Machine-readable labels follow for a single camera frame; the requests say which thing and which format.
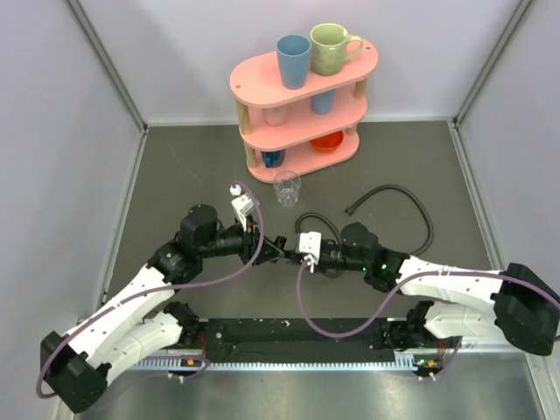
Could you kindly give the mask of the pink cup middle shelf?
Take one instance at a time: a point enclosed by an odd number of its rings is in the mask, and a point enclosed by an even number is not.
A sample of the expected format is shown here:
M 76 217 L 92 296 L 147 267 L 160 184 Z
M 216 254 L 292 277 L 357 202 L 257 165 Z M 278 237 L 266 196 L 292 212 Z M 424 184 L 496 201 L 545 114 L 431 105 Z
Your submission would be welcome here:
M 287 105 L 265 108 L 262 112 L 265 123 L 270 127 L 277 127 L 285 124 L 289 114 Z

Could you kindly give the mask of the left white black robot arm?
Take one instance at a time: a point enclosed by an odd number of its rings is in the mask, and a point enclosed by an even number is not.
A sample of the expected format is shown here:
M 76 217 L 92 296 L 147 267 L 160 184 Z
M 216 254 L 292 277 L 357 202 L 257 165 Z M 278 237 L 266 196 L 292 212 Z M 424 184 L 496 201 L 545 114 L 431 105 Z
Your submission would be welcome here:
M 260 209 L 246 195 L 232 202 L 234 225 L 221 226 L 209 205 L 192 207 L 174 237 L 158 248 L 133 279 L 97 312 L 63 334 L 40 342 L 38 397 L 51 389 L 74 414 L 90 409 L 124 371 L 156 351 L 192 345 L 195 316 L 172 301 L 193 281 L 208 258 L 237 255 L 243 273 L 263 255 L 268 240 Z

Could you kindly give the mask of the aluminium rail frame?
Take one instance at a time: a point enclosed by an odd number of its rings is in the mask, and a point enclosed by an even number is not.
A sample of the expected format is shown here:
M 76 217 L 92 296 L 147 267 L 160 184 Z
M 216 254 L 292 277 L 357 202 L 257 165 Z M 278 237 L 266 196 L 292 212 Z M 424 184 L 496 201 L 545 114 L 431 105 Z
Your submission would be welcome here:
M 403 318 L 385 318 L 388 321 L 402 321 Z M 192 374 L 201 368 L 215 371 L 410 371 L 422 376 L 437 373 L 448 364 L 453 350 L 461 353 L 513 353 L 515 347 L 498 339 L 451 337 L 436 339 L 425 335 L 420 343 L 407 350 L 395 351 L 393 361 L 350 362 L 350 363 L 218 363 L 212 362 L 202 348 L 202 338 L 198 338 L 198 323 L 190 321 L 186 326 L 179 325 L 168 314 L 161 319 L 148 319 L 136 326 L 130 336 L 135 350 L 139 352 L 135 369 L 151 371 L 170 371 L 174 374 Z

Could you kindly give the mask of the clear plastic cup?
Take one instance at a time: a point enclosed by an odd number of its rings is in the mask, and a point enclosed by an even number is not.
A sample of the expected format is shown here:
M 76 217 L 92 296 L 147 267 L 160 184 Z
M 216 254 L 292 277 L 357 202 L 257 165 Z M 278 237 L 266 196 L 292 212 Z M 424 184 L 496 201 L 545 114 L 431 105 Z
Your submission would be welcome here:
M 284 207 L 292 207 L 298 202 L 301 178 L 293 171 L 281 171 L 273 180 L 277 201 Z

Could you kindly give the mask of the orange bowl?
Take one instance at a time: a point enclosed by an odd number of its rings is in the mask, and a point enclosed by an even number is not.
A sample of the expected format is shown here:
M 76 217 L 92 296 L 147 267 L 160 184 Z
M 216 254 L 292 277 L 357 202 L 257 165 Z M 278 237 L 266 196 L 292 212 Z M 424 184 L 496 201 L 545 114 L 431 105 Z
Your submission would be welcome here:
M 311 140 L 311 146 L 319 152 L 331 152 L 340 147 L 344 141 L 344 132 L 342 130 L 316 137 Z

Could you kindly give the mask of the black valve fitting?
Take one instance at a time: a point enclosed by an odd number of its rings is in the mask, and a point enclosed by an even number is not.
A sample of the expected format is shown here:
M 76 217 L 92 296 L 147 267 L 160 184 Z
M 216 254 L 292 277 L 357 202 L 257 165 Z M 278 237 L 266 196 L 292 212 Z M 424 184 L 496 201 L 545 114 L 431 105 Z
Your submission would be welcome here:
M 293 259 L 293 251 L 286 248 L 287 238 L 279 235 L 274 240 L 274 247 L 276 250 L 276 257 L 273 259 L 274 263 L 291 262 Z

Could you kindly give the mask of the green ceramic mug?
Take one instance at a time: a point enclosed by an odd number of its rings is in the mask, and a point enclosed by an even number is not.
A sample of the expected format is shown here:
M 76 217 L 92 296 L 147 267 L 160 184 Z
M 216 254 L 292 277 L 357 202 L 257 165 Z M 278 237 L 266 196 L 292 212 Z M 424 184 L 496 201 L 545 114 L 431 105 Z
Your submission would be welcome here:
M 339 24 L 318 24 L 311 29 L 311 70 L 321 76 L 339 73 L 363 48 L 360 36 L 350 35 Z

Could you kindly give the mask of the dark blue mug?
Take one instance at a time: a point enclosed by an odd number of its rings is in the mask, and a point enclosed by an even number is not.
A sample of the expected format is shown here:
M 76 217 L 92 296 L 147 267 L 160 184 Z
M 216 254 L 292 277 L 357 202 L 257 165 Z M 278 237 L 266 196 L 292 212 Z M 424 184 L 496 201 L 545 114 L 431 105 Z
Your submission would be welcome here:
M 277 168 L 284 162 L 285 150 L 262 151 L 261 155 L 266 168 Z

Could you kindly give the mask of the blue cup middle shelf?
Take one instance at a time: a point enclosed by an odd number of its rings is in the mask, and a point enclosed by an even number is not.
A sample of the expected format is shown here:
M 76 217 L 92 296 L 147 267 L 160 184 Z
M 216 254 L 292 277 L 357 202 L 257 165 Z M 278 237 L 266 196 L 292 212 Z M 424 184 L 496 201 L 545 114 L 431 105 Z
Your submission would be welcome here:
M 326 115 L 333 108 L 336 90 L 332 89 L 311 97 L 311 110 L 318 115 Z

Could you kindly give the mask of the pink three-tier shelf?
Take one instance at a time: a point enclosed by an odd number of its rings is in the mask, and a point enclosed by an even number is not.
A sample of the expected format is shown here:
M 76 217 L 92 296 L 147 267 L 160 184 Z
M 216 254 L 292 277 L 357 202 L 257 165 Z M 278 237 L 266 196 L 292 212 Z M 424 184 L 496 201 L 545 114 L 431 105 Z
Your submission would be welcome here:
M 341 72 L 332 76 L 310 72 L 305 85 L 297 90 L 284 87 L 275 52 L 246 59 L 236 66 L 229 83 L 251 175 L 270 183 L 281 171 L 303 175 L 351 158 L 360 144 L 357 125 L 368 110 L 366 87 L 377 63 L 377 50 L 365 40 L 361 51 Z M 336 90 L 332 110 L 326 115 L 315 114 L 311 97 L 332 89 Z M 287 105 L 289 110 L 286 123 L 270 127 L 264 121 L 263 110 L 282 105 Z M 312 139 L 339 130 L 345 136 L 338 149 L 331 152 L 313 149 Z M 283 164 L 266 168 L 261 152 L 279 150 L 285 150 Z

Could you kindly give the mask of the blue tumbler on top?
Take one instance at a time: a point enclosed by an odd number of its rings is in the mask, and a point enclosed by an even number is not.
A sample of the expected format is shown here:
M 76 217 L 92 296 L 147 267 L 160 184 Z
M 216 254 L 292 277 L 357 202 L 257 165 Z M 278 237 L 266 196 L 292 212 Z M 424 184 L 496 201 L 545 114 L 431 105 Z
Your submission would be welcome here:
M 291 90 L 300 89 L 310 67 L 310 40 L 299 34 L 285 35 L 276 43 L 276 57 L 283 85 Z

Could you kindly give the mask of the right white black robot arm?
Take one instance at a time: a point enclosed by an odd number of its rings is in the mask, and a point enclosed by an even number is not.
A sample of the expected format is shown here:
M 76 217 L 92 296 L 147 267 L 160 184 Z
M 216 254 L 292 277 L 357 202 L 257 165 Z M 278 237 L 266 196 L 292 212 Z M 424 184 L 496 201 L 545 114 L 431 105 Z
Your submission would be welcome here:
M 419 296 L 409 314 L 410 339 L 421 347 L 451 337 L 504 339 L 529 354 L 549 356 L 559 327 L 559 296 L 529 267 L 476 271 L 439 265 L 383 247 L 359 222 L 339 243 L 302 233 L 287 257 L 311 272 L 361 271 L 389 298 Z

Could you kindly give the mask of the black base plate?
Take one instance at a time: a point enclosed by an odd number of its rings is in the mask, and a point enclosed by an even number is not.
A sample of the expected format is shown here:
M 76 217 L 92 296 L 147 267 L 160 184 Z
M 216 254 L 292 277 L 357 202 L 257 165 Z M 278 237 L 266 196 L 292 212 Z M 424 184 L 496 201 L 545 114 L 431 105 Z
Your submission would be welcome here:
M 416 346 L 402 321 L 376 319 L 362 332 L 332 339 L 301 318 L 210 318 L 198 323 L 198 338 L 218 363 L 350 363 L 393 361 L 394 352 Z

